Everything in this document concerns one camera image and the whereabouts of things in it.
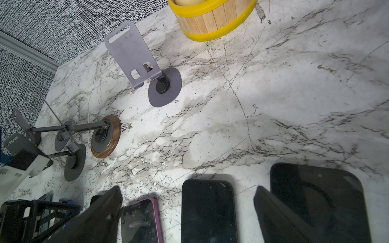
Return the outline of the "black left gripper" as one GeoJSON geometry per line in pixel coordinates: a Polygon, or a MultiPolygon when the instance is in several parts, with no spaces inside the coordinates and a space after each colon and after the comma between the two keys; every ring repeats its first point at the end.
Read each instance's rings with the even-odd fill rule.
{"type": "Polygon", "coordinates": [[[11,200],[1,206],[2,243],[43,243],[81,212],[81,206],[43,200],[11,200]]]}

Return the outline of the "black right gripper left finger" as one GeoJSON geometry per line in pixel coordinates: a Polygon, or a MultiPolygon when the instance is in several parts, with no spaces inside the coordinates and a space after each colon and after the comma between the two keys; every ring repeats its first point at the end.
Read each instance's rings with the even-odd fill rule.
{"type": "Polygon", "coordinates": [[[67,227],[54,234],[50,243],[115,243],[123,197],[119,186],[113,186],[67,227]]]}

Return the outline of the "purple-edged black phone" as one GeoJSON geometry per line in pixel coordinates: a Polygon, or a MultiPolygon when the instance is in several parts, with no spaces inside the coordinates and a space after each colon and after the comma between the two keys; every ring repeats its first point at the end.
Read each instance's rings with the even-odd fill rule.
{"type": "Polygon", "coordinates": [[[122,208],[123,243],[163,243],[157,200],[147,197],[122,208]]]}

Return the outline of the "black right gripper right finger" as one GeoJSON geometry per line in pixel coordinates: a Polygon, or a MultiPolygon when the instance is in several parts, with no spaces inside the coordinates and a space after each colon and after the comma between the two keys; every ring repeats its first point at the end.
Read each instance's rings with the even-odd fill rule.
{"type": "Polygon", "coordinates": [[[265,243],[321,243],[313,228],[263,186],[253,199],[265,243]]]}

